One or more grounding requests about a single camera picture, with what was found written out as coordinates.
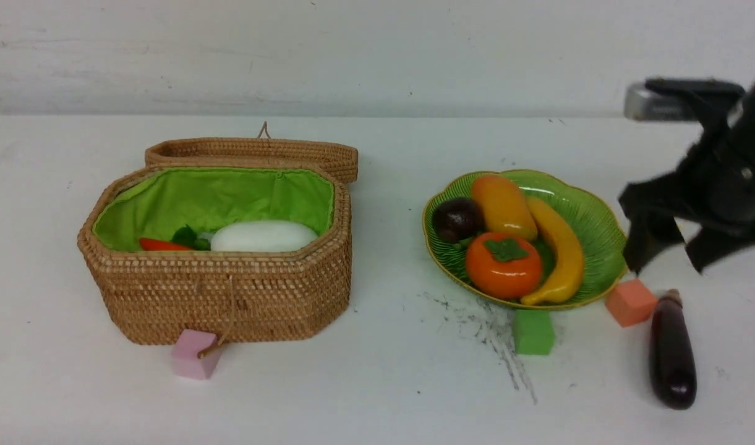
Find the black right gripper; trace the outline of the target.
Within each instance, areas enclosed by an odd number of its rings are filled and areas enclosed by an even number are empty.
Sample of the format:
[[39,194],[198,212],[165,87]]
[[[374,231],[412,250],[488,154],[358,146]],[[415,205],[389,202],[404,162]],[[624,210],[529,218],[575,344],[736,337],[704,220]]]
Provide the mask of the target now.
[[618,197],[631,219],[623,256],[635,275],[685,242],[674,217],[708,227],[685,247],[697,273],[755,246],[755,82],[745,91],[728,112],[697,121],[702,134],[676,168]]

